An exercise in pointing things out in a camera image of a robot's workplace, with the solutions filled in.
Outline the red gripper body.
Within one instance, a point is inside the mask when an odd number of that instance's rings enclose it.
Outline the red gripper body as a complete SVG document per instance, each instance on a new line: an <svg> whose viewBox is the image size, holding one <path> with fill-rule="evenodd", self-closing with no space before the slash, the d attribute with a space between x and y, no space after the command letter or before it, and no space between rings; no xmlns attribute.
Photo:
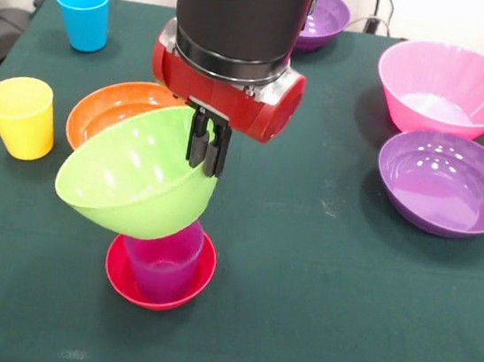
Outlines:
<svg viewBox="0 0 484 362"><path fill-rule="evenodd" d="M280 134L301 103L306 79L288 68L259 86L234 85L198 72L176 49L176 19L158 35L152 53L154 77L181 99L193 98L226 117L230 127L259 142Z"/></svg>

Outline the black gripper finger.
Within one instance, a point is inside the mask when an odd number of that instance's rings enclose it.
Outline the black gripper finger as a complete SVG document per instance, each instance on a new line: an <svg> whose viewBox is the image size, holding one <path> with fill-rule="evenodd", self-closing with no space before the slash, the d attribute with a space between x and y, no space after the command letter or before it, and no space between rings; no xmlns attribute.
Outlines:
<svg viewBox="0 0 484 362"><path fill-rule="evenodd" d="M192 117L191 129L188 137L186 160L190 167L197 167L205 159L208 145L208 116L205 111L197 109Z"/></svg>
<svg viewBox="0 0 484 362"><path fill-rule="evenodd" d="M225 166L232 129L228 125L214 125L215 138L207 145L203 164L204 175L219 178Z"/></svg>

